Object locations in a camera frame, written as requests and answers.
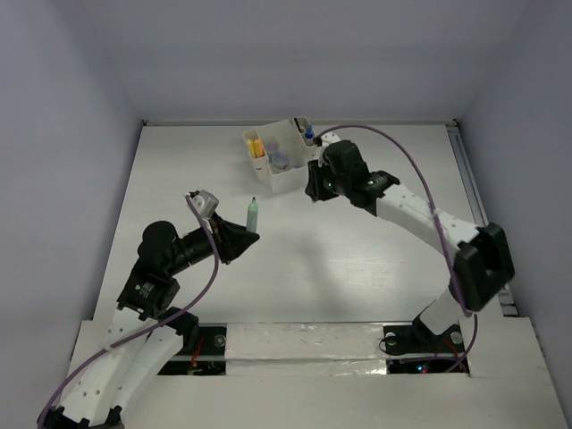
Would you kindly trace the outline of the green highlighter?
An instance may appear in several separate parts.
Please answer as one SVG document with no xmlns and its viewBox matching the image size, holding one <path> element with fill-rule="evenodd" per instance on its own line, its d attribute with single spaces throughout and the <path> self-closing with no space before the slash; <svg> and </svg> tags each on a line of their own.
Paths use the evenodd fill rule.
<svg viewBox="0 0 572 429">
<path fill-rule="evenodd" d="M 246 230 L 255 233 L 257 231 L 259 206 L 257 199 L 253 197 L 248 205 Z"/>
</svg>

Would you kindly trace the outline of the clear blue spray bottle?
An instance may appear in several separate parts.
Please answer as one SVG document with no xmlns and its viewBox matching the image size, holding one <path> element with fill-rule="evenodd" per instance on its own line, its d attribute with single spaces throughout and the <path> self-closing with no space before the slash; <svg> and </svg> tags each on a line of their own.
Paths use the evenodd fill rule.
<svg viewBox="0 0 572 429">
<path fill-rule="evenodd" d="M 314 144 L 314 131 L 313 131 L 313 126 L 311 124 L 308 124 L 305 130 L 304 139 L 308 146 L 312 146 Z"/>
</svg>

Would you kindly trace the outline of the black handled scissors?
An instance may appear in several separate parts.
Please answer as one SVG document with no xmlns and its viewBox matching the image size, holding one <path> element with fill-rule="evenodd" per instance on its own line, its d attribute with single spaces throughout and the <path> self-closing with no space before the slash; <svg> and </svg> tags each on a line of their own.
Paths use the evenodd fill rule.
<svg viewBox="0 0 572 429">
<path fill-rule="evenodd" d="M 294 119 L 294 123 L 295 123 L 295 125 L 296 125 L 296 127 L 297 127 L 299 133 L 302 133 L 302 132 L 303 132 L 303 129 L 300 127 L 298 117 L 294 117 L 293 119 Z"/>
</svg>

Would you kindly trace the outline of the orange highlighter cap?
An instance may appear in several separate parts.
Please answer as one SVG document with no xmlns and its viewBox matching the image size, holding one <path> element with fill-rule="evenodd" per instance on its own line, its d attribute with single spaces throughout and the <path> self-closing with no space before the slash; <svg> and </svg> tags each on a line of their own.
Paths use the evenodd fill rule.
<svg viewBox="0 0 572 429">
<path fill-rule="evenodd" d="M 261 139 L 255 139 L 253 142 L 254 142 L 254 147 L 256 150 L 257 158 L 263 157 L 265 155 L 265 149 L 264 149 L 264 145 L 262 143 L 262 140 Z"/>
</svg>

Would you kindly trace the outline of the yellow highlighter cap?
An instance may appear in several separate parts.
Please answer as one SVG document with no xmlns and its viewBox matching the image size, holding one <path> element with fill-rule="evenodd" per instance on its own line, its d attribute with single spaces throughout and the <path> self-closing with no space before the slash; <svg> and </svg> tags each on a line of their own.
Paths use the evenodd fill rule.
<svg viewBox="0 0 572 429">
<path fill-rule="evenodd" d="M 251 139 L 247 140 L 247 148 L 250 156 L 255 159 L 257 157 L 254 142 Z"/>
</svg>

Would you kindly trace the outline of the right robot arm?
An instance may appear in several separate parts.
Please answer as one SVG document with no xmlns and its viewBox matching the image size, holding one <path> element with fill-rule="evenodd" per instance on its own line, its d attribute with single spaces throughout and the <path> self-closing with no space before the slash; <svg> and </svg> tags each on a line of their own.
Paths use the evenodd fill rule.
<svg viewBox="0 0 572 429">
<path fill-rule="evenodd" d="M 353 142 L 326 145 L 307 167 L 305 192 L 313 201 L 345 197 L 443 255 L 450 284 L 412 323 L 411 339 L 419 349 L 434 349 L 452 325 L 480 312 L 514 278 L 507 236 L 498 224 L 478 226 L 437 209 L 397 177 L 370 171 Z"/>
</svg>

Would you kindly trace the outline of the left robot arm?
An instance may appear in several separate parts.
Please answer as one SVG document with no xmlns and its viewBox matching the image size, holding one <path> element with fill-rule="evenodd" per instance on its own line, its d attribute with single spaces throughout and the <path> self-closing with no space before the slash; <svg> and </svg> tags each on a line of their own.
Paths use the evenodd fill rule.
<svg viewBox="0 0 572 429">
<path fill-rule="evenodd" d="M 71 376 L 70 389 L 40 414 L 41 428 L 123 428 L 142 392 L 178 352 L 201 346 L 198 318 L 172 305 L 178 273 L 209 257 L 229 264 L 259 236 L 212 214 L 206 228 L 180 237 L 167 221 L 142 233 L 138 259 L 117 299 L 96 357 Z"/>
</svg>

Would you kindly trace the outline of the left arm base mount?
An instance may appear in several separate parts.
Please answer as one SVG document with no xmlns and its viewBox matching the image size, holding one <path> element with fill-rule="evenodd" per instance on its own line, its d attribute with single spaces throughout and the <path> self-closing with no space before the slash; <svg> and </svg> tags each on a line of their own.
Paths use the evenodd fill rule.
<svg viewBox="0 0 572 429">
<path fill-rule="evenodd" d="M 168 324 L 183 334 L 182 349 L 159 371 L 159 375 L 226 375 L 226 324 L 202 324 L 192 313 Z"/>
</svg>

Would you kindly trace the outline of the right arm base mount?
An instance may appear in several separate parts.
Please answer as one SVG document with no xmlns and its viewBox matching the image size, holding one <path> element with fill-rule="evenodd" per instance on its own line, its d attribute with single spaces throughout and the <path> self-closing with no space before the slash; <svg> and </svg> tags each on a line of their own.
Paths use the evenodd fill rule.
<svg viewBox="0 0 572 429">
<path fill-rule="evenodd" d="M 459 321 L 434 334 L 419 317 L 409 324 L 383 327 L 378 349 L 389 374 L 469 374 L 467 349 Z"/>
</svg>

